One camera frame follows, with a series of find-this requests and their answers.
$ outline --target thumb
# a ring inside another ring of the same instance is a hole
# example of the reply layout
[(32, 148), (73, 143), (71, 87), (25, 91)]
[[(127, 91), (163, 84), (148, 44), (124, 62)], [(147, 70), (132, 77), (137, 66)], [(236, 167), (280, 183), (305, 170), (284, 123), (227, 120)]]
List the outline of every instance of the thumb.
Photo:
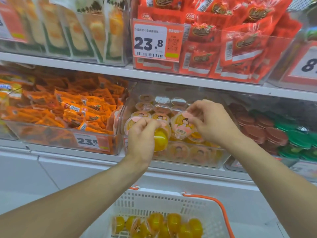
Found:
[(145, 127), (145, 129), (143, 130), (142, 133), (144, 133), (147, 136), (154, 136), (154, 132), (156, 129), (161, 127), (161, 122), (160, 121), (156, 121), (154, 119), (152, 119), (147, 126)]
[(189, 117), (188, 121), (189, 123), (192, 123), (193, 125), (195, 125), (198, 131), (201, 130), (204, 126), (204, 123), (199, 118), (196, 118), (194, 116)]

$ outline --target white plastic basket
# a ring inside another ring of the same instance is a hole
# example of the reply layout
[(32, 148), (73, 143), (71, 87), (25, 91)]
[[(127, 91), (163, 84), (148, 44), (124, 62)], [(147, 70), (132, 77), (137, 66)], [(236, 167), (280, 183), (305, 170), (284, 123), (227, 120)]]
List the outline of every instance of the white plastic basket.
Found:
[(123, 216), (127, 220), (133, 215), (144, 219), (153, 212), (160, 212), (164, 217), (168, 213), (179, 213), (184, 220), (198, 218), (204, 228), (202, 238), (234, 238), (226, 211), (220, 201), (208, 196), (145, 188), (127, 190), (81, 238), (129, 238), (126, 229), (119, 234), (111, 235), (112, 217)]

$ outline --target person's left hand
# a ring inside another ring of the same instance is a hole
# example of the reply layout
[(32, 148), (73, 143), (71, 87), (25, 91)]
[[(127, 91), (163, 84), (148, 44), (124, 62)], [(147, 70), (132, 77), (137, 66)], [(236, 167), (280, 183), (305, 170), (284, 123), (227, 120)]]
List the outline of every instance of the person's left hand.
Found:
[(154, 153), (154, 131), (161, 127), (161, 122), (141, 118), (129, 130), (128, 151), (126, 158), (133, 160), (140, 168), (148, 168)]

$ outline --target person's right hand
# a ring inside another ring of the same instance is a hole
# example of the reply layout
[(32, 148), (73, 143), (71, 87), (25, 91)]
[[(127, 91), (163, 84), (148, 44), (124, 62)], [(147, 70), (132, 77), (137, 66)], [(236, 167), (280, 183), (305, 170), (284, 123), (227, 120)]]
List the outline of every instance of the person's right hand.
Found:
[(186, 111), (193, 115), (188, 120), (196, 126), (206, 141), (225, 148), (234, 139), (244, 137), (222, 104), (205, 99), (198, 100)]

